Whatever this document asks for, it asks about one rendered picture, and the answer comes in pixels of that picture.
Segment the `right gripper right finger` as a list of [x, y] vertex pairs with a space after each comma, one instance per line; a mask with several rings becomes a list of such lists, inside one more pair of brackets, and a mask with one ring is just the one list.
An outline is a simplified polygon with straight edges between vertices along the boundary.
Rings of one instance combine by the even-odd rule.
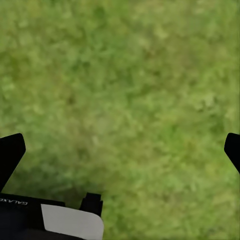
[[224, 151], [240, 173], [240, 135], [229, 133], [227, 135]]

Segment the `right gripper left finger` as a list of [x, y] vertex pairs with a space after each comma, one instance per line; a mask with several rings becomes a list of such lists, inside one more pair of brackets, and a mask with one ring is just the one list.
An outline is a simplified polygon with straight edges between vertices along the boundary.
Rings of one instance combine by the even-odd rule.
[[23, 135], [0, 138], [0, 193], [26, 152]]

